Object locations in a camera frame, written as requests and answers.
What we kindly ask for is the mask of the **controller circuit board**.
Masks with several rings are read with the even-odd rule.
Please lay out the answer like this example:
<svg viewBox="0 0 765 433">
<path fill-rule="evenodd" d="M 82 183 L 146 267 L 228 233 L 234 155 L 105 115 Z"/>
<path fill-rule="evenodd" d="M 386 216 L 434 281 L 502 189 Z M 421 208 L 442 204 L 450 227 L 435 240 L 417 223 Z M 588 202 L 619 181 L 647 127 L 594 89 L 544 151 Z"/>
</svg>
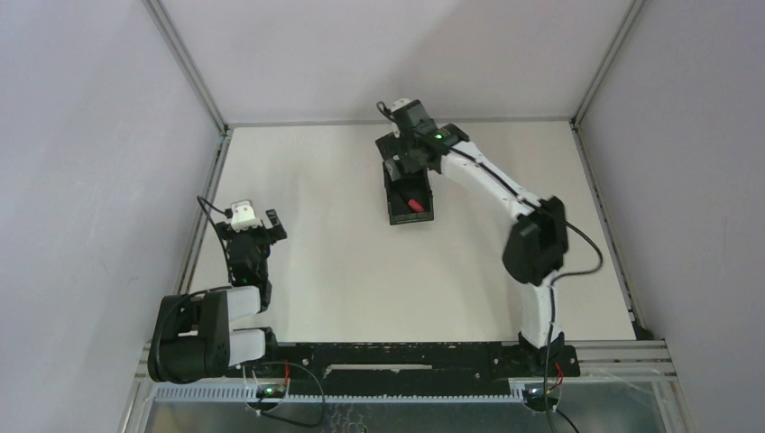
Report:
<svg viewBox="0 0 765 433">
<path fill-rule="evenodd" d="M 527 388 L 522 391 L 523 405 L 535 413 L 554 412 L 557 408 L 559 397 L 555 390 L 543 390 L 539 388 Z"/>
<path fill-rule="evenodd" d="M 260 387 L 256 393 L 257 400 L 276 399 L 280 400 L 288 393 L 287 387 L 284 385 L 264 385 Z"/>
</svg>

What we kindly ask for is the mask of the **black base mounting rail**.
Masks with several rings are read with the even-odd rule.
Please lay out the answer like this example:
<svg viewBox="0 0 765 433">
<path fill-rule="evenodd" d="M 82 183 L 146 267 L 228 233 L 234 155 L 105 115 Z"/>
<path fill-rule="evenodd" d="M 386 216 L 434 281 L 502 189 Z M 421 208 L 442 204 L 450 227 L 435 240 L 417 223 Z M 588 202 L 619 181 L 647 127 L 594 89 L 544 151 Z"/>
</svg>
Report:
<svg viewBox="0 0 765 433">
<path fill-rule="evenodd" d="M 243 368 L 318 396 L 499 395 L 515 380 L 553 385 L 580 376 L 573 346 L 552 350 L 548 360 L 545 354 L 515 342 L 281 343 Z"/>
</svg>

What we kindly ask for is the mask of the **left controller circuit board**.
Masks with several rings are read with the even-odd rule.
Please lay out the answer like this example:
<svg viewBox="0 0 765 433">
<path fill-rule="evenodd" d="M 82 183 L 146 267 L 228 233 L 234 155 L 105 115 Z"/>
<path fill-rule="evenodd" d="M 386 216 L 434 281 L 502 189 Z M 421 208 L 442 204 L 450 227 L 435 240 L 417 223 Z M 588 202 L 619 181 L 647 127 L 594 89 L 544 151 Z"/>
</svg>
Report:
<svg viewBox="0 0 765 433">
<path fill-rule="evenodd" d="M 256 393 L 257 400 L 276 399 L 280 400 L 288 393 L 287 387 L 284 385 L 264 385 L 260 387 Z"/>
</svg>

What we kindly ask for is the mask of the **right controller circuit board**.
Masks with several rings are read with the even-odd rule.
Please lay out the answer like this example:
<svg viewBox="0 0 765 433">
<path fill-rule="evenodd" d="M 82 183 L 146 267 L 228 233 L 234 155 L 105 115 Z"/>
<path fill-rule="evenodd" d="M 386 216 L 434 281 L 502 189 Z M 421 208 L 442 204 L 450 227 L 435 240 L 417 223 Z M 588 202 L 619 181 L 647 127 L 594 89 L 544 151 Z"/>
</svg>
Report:
<svg viewBox="0 0 765 433">
<path fill-rule="evenodd" d="M 543 390 L 539 388 L 527 388 L 522 391 L 523 405 L 535 413 L 554 412 L 557 408 L 559 397 L 555 390 Z"/>
</svg>

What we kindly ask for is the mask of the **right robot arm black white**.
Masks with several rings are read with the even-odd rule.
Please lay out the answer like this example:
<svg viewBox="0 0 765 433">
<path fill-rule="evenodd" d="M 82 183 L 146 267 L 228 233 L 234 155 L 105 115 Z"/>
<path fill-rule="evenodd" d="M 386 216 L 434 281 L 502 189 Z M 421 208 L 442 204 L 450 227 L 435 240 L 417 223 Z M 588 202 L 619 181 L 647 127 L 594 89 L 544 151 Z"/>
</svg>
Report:
<svg viewBox="0 0 765 433">
<path fill-rule="evenodd" d="M 469 135 L 454 124 L 437 125 L 418 99 L 402 98 L 375 105 L 392 124 L 376 139 L 382 157 L 383 185 L 392 226 L 430 222 L 434 218 L 429 174 L 454 181 L 488 201 L 507 225 L 501 263 L 521 284 L 521 329 L 513 346 L 525 370 L 543 375 L 565 347 L 558 322 L 558 281 L 569 250 L 569 232 L 588 244 L 592 239 L 567 220 L 556 197 L 541 198 L 505 174 L 484 155 Z"/>
</svg>

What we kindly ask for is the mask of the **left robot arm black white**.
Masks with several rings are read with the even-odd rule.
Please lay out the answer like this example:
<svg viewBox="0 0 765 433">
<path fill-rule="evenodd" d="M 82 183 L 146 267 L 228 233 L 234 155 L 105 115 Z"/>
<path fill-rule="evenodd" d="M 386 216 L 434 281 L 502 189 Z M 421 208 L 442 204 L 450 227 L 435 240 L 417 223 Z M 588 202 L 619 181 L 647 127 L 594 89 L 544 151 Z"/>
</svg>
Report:
<svg viewBox="0 0 765 433">
<path fill-rule="evenodd" d="M 270 307 L 267 261 L 272 246 L 287 237 L 275 210 L 266 212 L 269 226 L 249 211 L 236 209 L 229 221 L 216 225 L 230 283 L 161 300 L 147 360 L 153 381 L 188 384 L 222 377 L 243 363 L 261 376 L 280 369 L 282 353 L 269 327 L 233 326 Z"/>
</svg>

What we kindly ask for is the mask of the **black plastic bin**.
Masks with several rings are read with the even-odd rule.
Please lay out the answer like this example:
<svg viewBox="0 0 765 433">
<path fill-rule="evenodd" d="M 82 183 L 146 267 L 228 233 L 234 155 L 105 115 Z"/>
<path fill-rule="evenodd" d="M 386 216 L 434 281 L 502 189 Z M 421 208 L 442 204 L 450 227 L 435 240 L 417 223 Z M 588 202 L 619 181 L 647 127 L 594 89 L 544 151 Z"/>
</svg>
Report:
<svg viewBox="0 0 765 433">
<path fill-rule="evenodd" d="M 383 164 L 382 173 L 390 226 L 434 220 L 433 191 L 427 170 L 403 174 L 393 180 Z"/>
</svg>

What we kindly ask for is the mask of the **red handled screwdriver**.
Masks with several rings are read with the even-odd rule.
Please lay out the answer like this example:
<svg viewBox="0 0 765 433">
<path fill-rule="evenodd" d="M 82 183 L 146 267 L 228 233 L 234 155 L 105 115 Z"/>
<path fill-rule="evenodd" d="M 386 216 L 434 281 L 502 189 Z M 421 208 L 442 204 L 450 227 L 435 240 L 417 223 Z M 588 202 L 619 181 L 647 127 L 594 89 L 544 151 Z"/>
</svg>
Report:
<svg viewBox="0 0 765 433">
<path fill-rule="evenodd" d="M 415 198 L 406 194 L 401 194 L 401 198 L 412 212 L 423 213 L 425 211 L 425 208 Z"/>
</svg>

